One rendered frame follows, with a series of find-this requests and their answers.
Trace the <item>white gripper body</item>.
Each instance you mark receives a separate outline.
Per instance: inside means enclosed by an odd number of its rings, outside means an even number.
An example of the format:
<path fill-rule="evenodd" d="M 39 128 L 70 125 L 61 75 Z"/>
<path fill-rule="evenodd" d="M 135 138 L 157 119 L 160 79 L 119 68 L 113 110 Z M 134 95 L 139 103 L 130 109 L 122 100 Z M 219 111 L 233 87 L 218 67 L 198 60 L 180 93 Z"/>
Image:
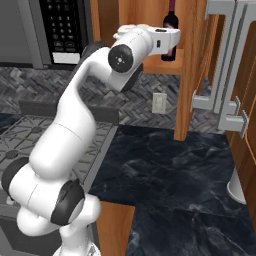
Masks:
<path fill-rule="evenodd" d="M 180 41 L 181 31 L 179 29 L 167 28 L 166 53 L 175 48 Z"/>

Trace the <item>dark red wine bottle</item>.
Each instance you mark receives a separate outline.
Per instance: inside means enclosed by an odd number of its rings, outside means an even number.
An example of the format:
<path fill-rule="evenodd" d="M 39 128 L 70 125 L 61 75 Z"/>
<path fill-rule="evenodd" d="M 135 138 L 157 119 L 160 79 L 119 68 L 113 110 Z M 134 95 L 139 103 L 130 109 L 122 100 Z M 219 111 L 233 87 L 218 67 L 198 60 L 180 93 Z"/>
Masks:
<path fill-rule="evenodd" d="M 169 0 L 169 11 L 167 16 L 163 20 L 163 26 L 165 28 L 173 28 L 177 29 L 179 20 L 178 17 L 175 15 L 175 1 L 176 0 Z M 162 55 L 161 59 L 163 61 L 174 61 L 176 58 L 176 48 L 172 48 L 171 50 L 168 51 L 167 54 Z"/>

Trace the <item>wooden base cabinet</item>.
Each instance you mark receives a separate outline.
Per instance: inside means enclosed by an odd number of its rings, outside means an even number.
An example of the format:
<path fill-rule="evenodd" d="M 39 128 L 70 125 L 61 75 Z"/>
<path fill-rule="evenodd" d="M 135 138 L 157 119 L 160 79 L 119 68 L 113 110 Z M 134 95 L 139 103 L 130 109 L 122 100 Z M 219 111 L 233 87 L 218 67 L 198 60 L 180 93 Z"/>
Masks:
<path fill-rule="evenodd" d="M 126 256 L 134 212 L 134 206 L 101 202 L 96 225 L 102 256 Z"/>

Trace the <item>black and grey microwave oven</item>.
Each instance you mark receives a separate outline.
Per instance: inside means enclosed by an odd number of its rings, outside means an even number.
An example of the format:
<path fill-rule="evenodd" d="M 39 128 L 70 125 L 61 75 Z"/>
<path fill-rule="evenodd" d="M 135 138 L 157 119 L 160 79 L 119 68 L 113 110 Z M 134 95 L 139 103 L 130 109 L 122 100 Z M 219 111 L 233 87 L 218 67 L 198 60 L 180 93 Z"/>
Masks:
<path fill-rule="evenodd" d="M 0 0 L 0 66 L 70 69 L 92 41 L 90 0 Z"/>

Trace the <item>white round object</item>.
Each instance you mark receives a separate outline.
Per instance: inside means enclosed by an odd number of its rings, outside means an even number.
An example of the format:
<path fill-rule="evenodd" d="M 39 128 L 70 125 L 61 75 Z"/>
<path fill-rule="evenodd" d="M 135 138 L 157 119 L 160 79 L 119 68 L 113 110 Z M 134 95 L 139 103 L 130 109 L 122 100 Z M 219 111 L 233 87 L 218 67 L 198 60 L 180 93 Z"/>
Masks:
<path fill-rule="evenodd" d="M 236 202 L 245 205 L 246 200 L 242 190 L 242 186 L 238 177 L 237 170 L 234 170 L 230 181 L 227 183 L 227 192 L 229 196 Z"/>

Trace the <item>grey gas hob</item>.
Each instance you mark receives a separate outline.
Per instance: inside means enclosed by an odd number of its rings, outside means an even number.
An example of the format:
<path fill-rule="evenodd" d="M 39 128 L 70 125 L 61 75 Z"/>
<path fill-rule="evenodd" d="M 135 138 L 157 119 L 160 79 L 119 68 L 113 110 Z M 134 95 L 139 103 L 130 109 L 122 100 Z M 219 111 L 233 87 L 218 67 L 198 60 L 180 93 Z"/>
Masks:
<path fill-rule="evenodd" d="M 0 180 L 14 160 L 28 157 L 42 133 L 56 115 L 53 104 L 20 101 L 22 117 L 0 135 Z M 92 145 L 73 167 L 72 178 L 78 178 L 89 192 L 119 125 L 116 109 L 90 107 L 97 130 Z"/>

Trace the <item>open wooden wall cabinet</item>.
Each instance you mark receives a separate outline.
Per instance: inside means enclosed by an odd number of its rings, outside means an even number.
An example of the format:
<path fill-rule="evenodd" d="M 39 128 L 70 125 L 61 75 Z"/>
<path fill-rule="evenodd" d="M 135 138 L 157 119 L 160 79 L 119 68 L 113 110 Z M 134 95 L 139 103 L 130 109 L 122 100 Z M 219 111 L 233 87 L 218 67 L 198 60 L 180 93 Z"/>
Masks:
<path fill-rule="evenodd" d="M 168 12 L 169 0 L 89 0 L 93 39 L 113 42 L 112 35 L 123 24 L 161 26 Z M 160 63 L 159 57 L 144 61 L 144 72 L 150 74 L 178 74 L 181 76 L 176 110 L 174 139 L 184 141 L 192 113 L 192 95 L 200 81 L 202 34 L 207 0 L 176 0 L 175 14 L 182 31 L 177 60 Z"/>

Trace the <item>white wall socket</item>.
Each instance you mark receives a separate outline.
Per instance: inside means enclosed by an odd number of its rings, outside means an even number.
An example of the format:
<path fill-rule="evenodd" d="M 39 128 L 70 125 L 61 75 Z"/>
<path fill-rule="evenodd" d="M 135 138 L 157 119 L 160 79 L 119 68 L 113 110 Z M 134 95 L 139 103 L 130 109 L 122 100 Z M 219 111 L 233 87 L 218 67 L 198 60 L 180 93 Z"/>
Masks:
<path fill-rule="evenodd" d="M 154 93 L 152 100 L 152 112 L 155 114 L 166 113 L 167 95 L 165 93 Z"/>

